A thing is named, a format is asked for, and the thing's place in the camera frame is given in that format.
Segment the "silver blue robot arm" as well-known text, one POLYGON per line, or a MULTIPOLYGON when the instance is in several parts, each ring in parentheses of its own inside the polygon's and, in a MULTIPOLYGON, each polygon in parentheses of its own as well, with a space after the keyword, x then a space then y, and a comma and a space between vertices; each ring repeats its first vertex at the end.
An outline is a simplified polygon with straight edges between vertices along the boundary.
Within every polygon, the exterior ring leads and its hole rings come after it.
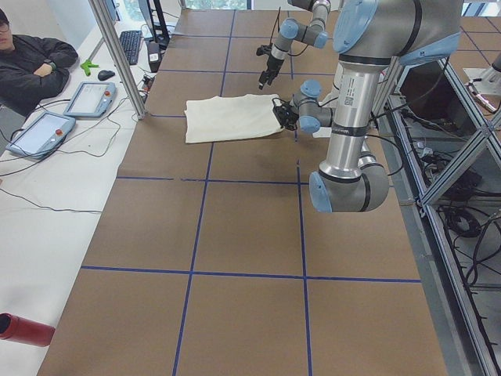
POLYGON ((268 68, 259 82, 279 73, 295 41, 317 48, 331 40, 341 65, 337 104, 323 107, 320 84, 305 81, 292 99, 274 107, 283 128, 314 133, 331 130, 324 161, 309 177, 309 192, 319 212, 367 212, 387 197, 384 167, 365 143, 380 73, 398 58, 403 66, 429 63, 456 51, 460 40, 460 1, 346 1, 334 33, 326 33, 328 1, 299 1, 313 14, 309 25, 284 20, 269 51, 268 68))
POLYGON ((266 55, 268 57, 266 69, 261 72, 258 80, 259 89, 272 84, 279 74, 286 57, 291 56, 290 51, 294 41, 301 42, 306 47, 313 46, 322 49, 328 40, 326 22, 331 12, 331 1, 291 0, 287 3, 311 12, 312 19, 308 25, 304 25, 294 18, 286 18, 279 26, 276 40, 274 42, 269 41, 267 45, 261 45, 257 48, 257 56, 266 55))

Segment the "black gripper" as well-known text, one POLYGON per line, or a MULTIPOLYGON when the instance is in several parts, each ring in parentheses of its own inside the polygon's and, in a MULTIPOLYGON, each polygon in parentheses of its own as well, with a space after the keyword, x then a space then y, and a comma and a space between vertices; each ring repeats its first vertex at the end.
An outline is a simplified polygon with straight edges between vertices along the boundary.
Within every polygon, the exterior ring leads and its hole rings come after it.
POLYGON ((298 113, 289 103, 282 103, 279 97, 272 98, 273 113, 281 128, 292 131, 297 129, 298 113))
POLYGON ((273 55, 269 55, 267 60, 267 69, 261 72, 261 75, 258 79, 258 88, 260 90, 264 88, 266 82, 268 85, 272 84, 273 80, 278 75, 282 65, 282 59, 277 59, 273 55))

